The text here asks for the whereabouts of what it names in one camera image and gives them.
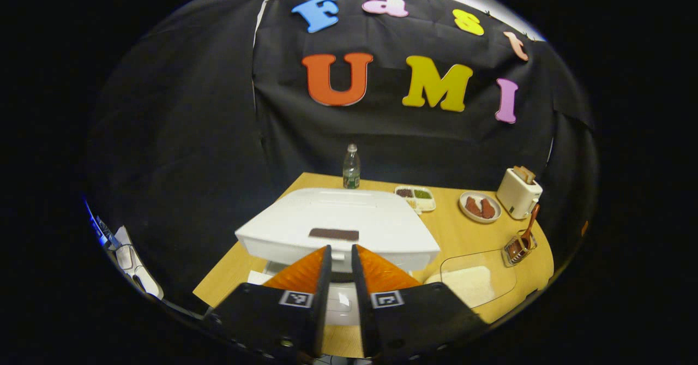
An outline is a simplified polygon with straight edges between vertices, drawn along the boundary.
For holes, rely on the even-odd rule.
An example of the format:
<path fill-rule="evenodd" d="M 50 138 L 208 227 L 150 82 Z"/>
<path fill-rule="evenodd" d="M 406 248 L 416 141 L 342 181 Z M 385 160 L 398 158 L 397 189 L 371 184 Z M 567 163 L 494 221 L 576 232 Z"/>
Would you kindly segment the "white cluttered side desk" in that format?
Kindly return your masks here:
<path fill-rule="evenodd" d="M 164 291 L 145 267 L 125 226 L 112 231 L 100 217 L 93 218 L 93 223 L 101 245 L 109 255 L 113 256 L 122 272 L 141 291 L 162 300 Z"/>

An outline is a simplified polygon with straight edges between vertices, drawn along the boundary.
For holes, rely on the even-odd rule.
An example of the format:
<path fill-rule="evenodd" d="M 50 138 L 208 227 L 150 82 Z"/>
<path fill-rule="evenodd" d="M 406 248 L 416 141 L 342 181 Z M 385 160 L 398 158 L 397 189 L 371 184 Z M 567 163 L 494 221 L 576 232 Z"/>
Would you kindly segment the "white toaster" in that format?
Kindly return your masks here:
<path fill-rule="evenodd" d="M 543 187 L 534 179 L 533 184 L 526 184 L 513 171 L 506 169 L 503 179 L 496 191 L 503 210 L 514 220 L 523 220 L 530 216 L 534 206 L 538 204 Z"/>

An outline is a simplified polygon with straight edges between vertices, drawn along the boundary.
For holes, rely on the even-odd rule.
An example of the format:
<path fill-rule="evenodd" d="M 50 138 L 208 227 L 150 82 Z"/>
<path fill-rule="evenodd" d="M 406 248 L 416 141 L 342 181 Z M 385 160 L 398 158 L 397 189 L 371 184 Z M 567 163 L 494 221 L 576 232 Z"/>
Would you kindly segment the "white rice cooker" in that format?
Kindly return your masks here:
<path fill-rule="evenodd" d="M 332 283 L 327 325 L 359 323 L 351 248 L 360 245 L 406 272 L 422 270 L 441 251 L 408 201 L 366 189 L 297 189 L 235 231 L 249 255 L 267 260 L 275 275 L 282 266 L 329 245 Z"/>

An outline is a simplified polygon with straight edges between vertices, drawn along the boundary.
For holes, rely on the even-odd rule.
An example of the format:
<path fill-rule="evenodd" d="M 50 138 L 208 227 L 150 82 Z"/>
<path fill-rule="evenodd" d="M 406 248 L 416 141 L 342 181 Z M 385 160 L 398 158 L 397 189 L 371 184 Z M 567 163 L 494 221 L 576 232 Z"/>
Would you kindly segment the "clear box of rice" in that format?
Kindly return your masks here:
<path fill-rule="evenodd" d="M 506 295 L 516 286 L 514 269 L 499 250 L 450 256 L 424 284 L 443 283 L 471 309 Z"/>

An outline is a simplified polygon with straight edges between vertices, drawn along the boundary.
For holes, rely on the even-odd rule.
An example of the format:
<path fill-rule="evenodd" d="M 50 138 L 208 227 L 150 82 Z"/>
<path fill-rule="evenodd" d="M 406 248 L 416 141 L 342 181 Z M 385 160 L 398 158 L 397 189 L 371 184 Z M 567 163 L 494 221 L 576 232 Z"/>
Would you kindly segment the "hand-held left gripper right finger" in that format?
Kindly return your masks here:
<path fill-rule="evenodd" d="M 443 283 L 376 290 L 371 255 L 352 246 L 365 357 L 373 362 L 437 362 L 486 332 L 487 323 Z"/>

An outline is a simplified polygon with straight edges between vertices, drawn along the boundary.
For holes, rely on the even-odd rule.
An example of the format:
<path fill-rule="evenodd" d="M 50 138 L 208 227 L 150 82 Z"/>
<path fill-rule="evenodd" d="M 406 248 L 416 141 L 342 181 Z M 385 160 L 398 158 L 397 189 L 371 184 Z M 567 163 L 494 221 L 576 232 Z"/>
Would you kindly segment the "white round plate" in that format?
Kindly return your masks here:
<path fill-rule="evenodd" d="M 480 208 L 481 208 L 480 201 L 483 198 L 489 199 L 491 205 L 496 209 L 496 215 L 490 220 L 486 220 L 486 219 L 471 215 L 469 213 L 469 211 L 467 211 L 465 208 L 466 199 L 468 196 L 471 196 L 472 198 L 476 199 L 479 203 Z M 501 208 L 500 203 L 496 200 L 495 196 L 491 193 L 480 193 L 480 192 L 476 192 L 476 191 L 466 191 L 463 194 L 461 194 L 461 196 L 459 197 L 458 203 L 459 203 L 459 208 L 460 208 L 461 212 L 465 216 L 467 216 L 469 219 L 471 219 L 477 223 L 482 223 L 482 224 L 494 223 L 496 220 L 498 220 L 501 217 L 501 215 L 503 213 L 503 209 Z"/>

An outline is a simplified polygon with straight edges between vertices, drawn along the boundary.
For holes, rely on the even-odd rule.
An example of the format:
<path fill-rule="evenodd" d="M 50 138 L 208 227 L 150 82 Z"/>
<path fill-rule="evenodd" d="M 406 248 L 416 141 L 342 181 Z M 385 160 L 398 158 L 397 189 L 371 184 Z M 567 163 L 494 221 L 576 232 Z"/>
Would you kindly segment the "wire chopstick holder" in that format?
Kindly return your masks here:
<path fill-rule="evenodd" d="M 515 235 L 503 247 L 502 256 L 505 267 L 518 265 L 523 259 L 530 255 L 538 246 L 538 241 L 533 234 Z"/>

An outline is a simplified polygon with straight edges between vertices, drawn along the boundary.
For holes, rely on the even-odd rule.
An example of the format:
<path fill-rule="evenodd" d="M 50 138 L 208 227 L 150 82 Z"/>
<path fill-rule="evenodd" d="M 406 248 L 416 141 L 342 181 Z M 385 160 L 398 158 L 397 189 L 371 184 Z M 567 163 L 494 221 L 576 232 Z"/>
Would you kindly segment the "brown wooden spoon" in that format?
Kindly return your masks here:
<path fill-rule="evenodd" d="M 534 209 L 531 212 L 530 221 L 528 223 L 528 226 L 520 237 L 521 245 L 526 250 L 532 249 L 531 236 L 532 236 L 533 224 L 534 224 L 534 221 L 536 220 L 536 218 L 538 217 L 539 209 L 540 209 L 540 205 L 536 204 L 534 206 Z"/>

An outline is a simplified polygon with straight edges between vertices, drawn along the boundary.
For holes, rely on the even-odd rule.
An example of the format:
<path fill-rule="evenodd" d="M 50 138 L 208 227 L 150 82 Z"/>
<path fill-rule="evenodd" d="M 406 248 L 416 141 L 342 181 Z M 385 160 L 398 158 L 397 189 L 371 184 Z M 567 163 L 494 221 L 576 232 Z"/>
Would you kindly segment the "black backdrop cloth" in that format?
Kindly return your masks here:
<path fill-rule="evenodd" d="M 108 79 L 87 140 L 87 203 L 125 226 L 165 299 L 304 172 L 495 190 L 522 165 L 557 265 L 598 197 L 591 105 L 545 41 L 455 0 L 194 0 Z"/>

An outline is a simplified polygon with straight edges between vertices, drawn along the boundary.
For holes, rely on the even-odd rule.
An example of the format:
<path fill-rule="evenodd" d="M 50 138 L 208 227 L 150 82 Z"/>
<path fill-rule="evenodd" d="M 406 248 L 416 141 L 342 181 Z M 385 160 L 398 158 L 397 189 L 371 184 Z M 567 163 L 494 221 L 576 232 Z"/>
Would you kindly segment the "clear plastic water bottle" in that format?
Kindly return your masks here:
<path fill-rule="evenodd" d="M 342 161 L 342 186 L 346 189 L 357 189 L 360 186 L 360 158 L 355 143 L 349 144 Z"/>

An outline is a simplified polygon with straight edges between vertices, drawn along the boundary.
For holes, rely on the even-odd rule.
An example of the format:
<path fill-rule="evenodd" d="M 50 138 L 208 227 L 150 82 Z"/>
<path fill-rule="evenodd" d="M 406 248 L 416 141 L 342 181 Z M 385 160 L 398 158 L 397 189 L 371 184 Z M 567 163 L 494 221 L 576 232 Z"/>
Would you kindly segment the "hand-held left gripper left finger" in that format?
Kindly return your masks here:
<path fill-rule="evenodd" d="M 310 272 L 309 289 L 239 284 L 209 315 L 214 336 L 256 357 L 319 357 L 332 272 L 332 247 L 326 245 L 296 261 L 281 274 Z"/>

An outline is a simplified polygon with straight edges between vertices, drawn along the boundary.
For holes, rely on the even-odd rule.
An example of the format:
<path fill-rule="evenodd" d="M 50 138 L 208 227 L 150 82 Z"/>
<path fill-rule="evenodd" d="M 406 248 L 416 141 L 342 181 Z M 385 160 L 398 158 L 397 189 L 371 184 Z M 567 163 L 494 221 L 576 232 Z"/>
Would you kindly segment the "white divided grain dish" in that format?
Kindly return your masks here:
<path fill-rule="evenodd" d="M 394 194 L 405 199 L 418 215 L 436 210 L 436 200 L 431 189 L 419 186 L 397 186 Z"/>

